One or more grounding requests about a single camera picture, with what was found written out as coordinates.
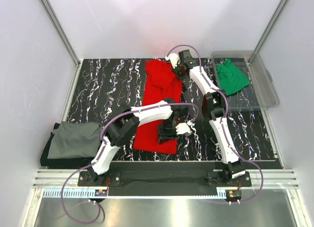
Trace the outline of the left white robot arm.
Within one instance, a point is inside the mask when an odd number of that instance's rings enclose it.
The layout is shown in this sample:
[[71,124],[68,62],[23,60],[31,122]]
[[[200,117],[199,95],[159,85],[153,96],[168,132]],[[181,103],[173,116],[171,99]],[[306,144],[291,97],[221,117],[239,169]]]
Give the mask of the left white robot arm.
[[101,131],[101,146],[91,162],[89,180],[96,186],[105,182],[106,173],[117,151],[129,143],[137,128],[161,120],[157,126],[157,143],[173,141],[181,135],[191,134],[187,122],[178,119],[188,112],[189,103],[175,103],[171,98],[141,107],[127,107],[112,118]]

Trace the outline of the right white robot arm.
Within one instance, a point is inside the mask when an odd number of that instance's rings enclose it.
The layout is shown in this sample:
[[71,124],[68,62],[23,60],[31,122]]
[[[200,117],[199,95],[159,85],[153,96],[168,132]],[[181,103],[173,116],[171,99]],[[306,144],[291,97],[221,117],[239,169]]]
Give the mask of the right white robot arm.
[[208,77],[200,60],[195,60],[189,50],[170,53],[166,60],[172,65],[172,71],[181,80],[188,76],[203,94],[202,115],[214,130],[221,151],[223,163],[222,179],[225,184],[234,186],[245,175],[242,160],[236,153],[236,148],[228,128],[228,103],[225,93]]

